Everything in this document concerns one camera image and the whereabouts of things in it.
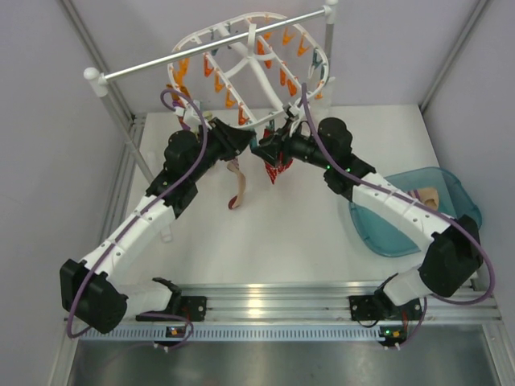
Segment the striped pink purple sock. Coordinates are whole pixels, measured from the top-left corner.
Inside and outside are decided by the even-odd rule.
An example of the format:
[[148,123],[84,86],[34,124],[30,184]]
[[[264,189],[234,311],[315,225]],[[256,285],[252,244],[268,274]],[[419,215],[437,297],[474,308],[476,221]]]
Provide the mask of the striped pink purple sock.
[[234,210],[243,204],[246,190],[246,177],[240,169],[239,162],[236,158],[228,161],[227,169],[233,172],[237,177],[237,193],[229,200],[229,210]]

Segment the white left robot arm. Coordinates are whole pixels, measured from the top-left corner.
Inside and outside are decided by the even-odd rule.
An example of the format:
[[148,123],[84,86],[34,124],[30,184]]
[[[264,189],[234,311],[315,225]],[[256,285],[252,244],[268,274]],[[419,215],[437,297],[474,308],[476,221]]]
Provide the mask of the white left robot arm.
[[182,309],[178,286],[160,277],[129,285],[124,282],[126,272],[192,203],[197,181],[217,162],[239,156],[254,138],[252,130],[233,128],[218,118],[204,123],[201,134],[174,132],[163,152],[163,168],[137,207],[96,249],[61,266],[61,301],[68,317],[103,334],[122,319],[140,314],[177,317]]

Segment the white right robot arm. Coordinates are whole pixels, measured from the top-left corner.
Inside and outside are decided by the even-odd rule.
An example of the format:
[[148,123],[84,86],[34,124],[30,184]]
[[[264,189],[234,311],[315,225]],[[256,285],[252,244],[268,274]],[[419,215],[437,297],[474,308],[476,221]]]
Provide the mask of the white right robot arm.
[[261,139],[253,154],[271,166],[298,159],[323,168],[331,191],[380,216],[425,254],[420,265],[395,273],[375,290],[372,303],[380,316],[396,318],[406,303],[427,295],[449,298],[483,265],[475,220],[454,219],[389,184],[352,152],[352,134],[342,120],[325,118],[310,135],[291,132],[291,125]]

